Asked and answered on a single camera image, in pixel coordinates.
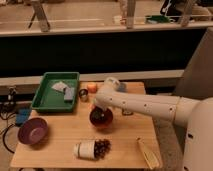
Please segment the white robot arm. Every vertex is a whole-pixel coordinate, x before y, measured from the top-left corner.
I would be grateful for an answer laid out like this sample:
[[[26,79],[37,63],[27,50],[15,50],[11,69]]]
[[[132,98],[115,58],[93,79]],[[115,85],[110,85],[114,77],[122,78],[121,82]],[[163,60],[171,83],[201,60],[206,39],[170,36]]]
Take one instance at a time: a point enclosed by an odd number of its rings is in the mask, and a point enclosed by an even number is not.
[[[119,86],[118,79],[108,77],[94,104],[102,110],[118,107],[185,127],[182,171],[213,171],[213,98],[132,94],[119,92]]]

